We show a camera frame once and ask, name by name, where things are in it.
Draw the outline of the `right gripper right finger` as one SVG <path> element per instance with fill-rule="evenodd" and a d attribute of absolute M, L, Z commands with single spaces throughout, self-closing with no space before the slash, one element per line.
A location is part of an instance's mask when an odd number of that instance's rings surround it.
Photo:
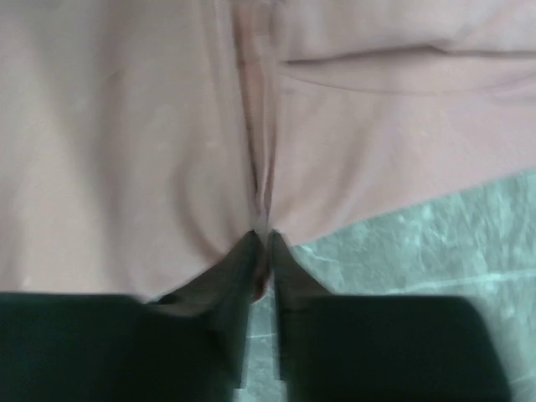
<path fill-rule="evenodd" d="M 458 296 L 334 294 L 273 232 L 276 334 L 290 401 L 509 401 L 481 315 Z"/>

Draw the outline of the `pink t-shirt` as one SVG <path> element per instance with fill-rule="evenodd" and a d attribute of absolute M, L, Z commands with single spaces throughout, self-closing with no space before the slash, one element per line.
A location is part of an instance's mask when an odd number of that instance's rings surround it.
<path fill-rule="evenodd" d="M 532 1 L 4 1 L 1 288 L 180 287 L 535 165 Z"/>

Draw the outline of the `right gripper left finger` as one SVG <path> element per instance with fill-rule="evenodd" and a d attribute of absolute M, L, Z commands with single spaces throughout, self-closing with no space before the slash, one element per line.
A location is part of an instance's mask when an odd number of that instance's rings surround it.
<path fill-rule="evenodd" d="M 260 250 L 249 232 L 218 264 L 150 302 L 2 294 L 2 400 L 232 400 Z"/>

